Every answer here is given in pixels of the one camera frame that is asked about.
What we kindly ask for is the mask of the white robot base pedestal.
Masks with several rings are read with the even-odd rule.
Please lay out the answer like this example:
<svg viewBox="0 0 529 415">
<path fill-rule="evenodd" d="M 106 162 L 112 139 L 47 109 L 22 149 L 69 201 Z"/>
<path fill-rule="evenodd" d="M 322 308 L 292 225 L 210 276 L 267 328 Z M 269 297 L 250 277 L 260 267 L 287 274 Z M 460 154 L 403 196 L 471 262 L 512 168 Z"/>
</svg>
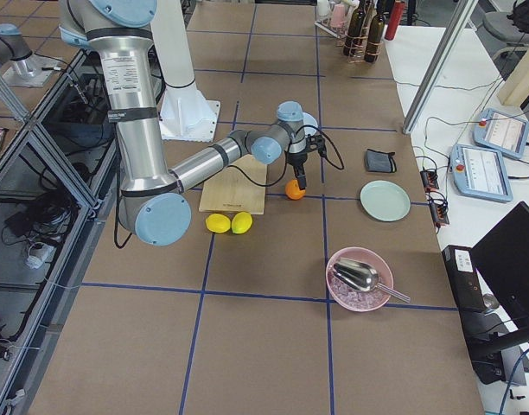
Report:
<svg viewBox="0 0 529 415">
<path fill-rule="evenodd" d="M 163 139 L 210 142 L 220 102 L 205 99 L 196 85 L 179 1 L 159 1 L 151 31 L 165 84 L 160 110 Z"/>
</svg>

